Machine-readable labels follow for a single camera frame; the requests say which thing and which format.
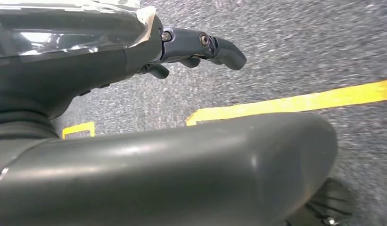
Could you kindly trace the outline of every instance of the screw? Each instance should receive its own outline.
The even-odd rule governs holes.
[[[325,225],[330,225],[330,226],[338,226],[339,223],[334,219],[334,218],[327,218],[322,221]]]
[[[199,39],[200,39],[200,44],[202,44],[202,46],[204,48],[208,48],[209,47],[209,45],[210,45],[209,40],[208,40],[209,38],[208,38],[208,36],[206,34],[201,34],[199,36]]]
[[[169,32],[164,32],[161,34],[161,40],[169,41],[171,40],[171,34]]]

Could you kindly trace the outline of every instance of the yellow line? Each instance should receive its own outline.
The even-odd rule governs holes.
[[[64,128],[62,137],[63,137],[63,139],[65,139],[67,134],[78,133],[78,132],[82,132],[82,131],[89,131],[91,137],[94,137],[95,136],[95,122],[91,121],[91,122],[87,122],[84,124],[79,124],[76,126]]]
[[[203,108],[193,113],[186,120],[186,124],[192,126],[198,121],[230,119],[263,113],[301,112],[384,100],[387,100],[387,80],[257,103]]]

